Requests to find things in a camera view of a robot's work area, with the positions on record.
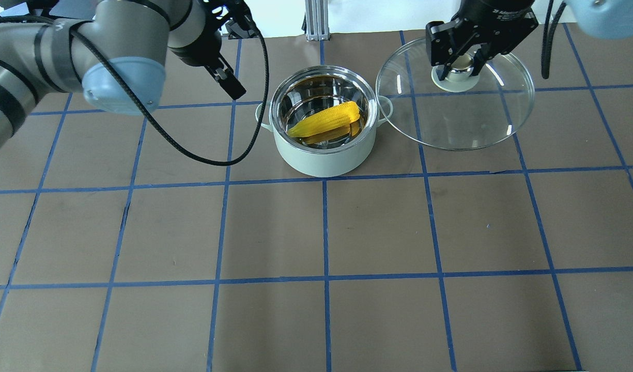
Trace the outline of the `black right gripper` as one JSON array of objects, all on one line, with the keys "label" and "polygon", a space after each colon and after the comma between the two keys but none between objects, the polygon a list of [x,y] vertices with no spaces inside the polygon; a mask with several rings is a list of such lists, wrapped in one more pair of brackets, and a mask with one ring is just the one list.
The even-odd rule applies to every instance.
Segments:
[{"label": "black right gripper", "polygon": [[455,61],[473,52],[471,77],[496,54],[507,54],[538,26],[534,1],[462,1],[452,21],[426,25],[426,50],[438,80],[444,81]]}]

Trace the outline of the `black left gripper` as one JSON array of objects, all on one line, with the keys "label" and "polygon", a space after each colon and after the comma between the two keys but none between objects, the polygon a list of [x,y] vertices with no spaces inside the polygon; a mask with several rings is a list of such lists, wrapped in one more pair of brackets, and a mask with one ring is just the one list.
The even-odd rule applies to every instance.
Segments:
[{"label": "black left gripper", "polygon": [[232,100],[247,94],[220,52],[222,5],[168,5],[166,11],[169,50],[189,66],[205,67]]}]

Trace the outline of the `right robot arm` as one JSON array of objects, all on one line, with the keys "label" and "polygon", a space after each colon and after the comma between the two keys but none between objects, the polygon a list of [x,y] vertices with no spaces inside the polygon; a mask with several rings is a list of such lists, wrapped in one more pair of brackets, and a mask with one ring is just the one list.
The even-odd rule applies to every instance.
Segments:
[{"label": "right robot arm", "polygon": [[[469,82],[495,56],[512,52],[538,26],[532,7],[532,1],[462,1],[448,23],[428,23],[426,52],[434,82]],[[562,1],[557,9],[549,2],[541,51],[544,79],[550,77],[552,43],[567,8],[590,36],[633,36],[633,1]]]}]

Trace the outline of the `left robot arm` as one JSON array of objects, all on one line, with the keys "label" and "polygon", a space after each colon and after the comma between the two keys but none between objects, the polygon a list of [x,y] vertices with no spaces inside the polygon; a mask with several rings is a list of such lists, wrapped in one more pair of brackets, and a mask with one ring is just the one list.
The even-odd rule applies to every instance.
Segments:
[{"label": "left robot arm", "polygon": [[245,88],[222,56],[220,28],[256,31],[243,1],[98,1],[91,19],[0,17],[0,149],[52,92],[83,94],[105,112],[142,115],[176,150],[201,163],[231,166],[180,146],[152,117],[165,84],[168,51],[203,67],[234,100]]}]

